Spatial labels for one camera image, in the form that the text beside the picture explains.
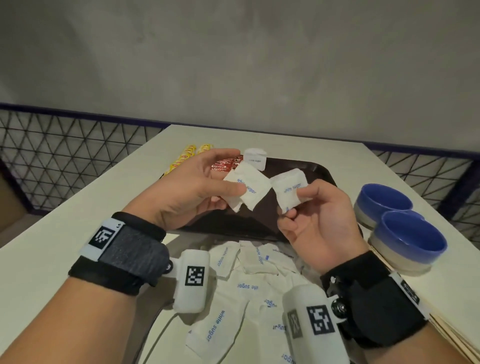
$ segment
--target dark brown tray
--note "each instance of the dark brown tray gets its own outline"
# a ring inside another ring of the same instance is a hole
[[[312,162],[301,160],[267,158],[265,170],[262,172],[271,178],[277,174],[298,168],[305,173],[307,182],[316,179],[325,180],[336,186],[327,168]],[[206,212],[190,221],[180,230],[207,234],[231,235],[246,240],[271,240],[288,242],[276,225],[276,195],[271,189],[267,195],[250,211],[242,205],[238,213],[231,208]]]

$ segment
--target table surface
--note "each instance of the table surface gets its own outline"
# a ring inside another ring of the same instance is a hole
[[[172,125],[0,249],[0,353],[64,282],[78,251],[99,223],[155,182],[184,146],[192,143],[212,143],[242,151],[260,147],[269,157],[321,164],[352,201],[364,184],[372,182],[405,193],[413,201],[414,210],[435,225],[448,241],[448,249],[430,272],[405,279],[426,301],[434,303],[436,311],[458,332],[480,348],[480,327],[472,324],[480,322],[480,252],[363,144]],[[370,232],[364,229],[364,233],[368,238]],[[200,234],[170,233],[165,243],[185,237],[202,239]],[[160,314],[142,358],[172,316],[172,311]],[[151,361],[197,362],[184,350],[187,331],[188,326],[180,317],[173,318],[156,344]],[[250,356],[252,363],[258,362],[258,349],[254,349],[257,343],[254,326],[246,321],[224,362],[240,358],[245,362],[245,355]]]

